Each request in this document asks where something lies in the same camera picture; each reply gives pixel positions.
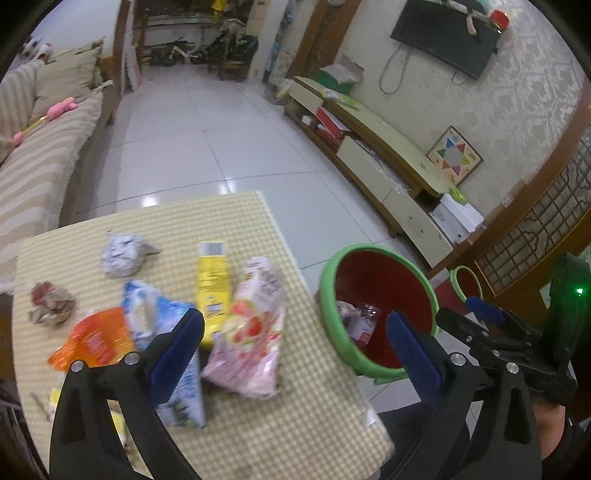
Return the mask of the person's right hand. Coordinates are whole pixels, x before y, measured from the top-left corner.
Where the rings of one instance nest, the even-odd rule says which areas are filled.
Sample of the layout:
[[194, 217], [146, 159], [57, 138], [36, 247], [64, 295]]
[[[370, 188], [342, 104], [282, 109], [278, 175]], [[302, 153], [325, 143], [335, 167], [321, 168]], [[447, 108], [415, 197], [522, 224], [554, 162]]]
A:
[[576, 447], [573, 425], [566, 415], [566, 408], [542, 397], [533, 399], [542, 464], [564, 463], [572, 457]]

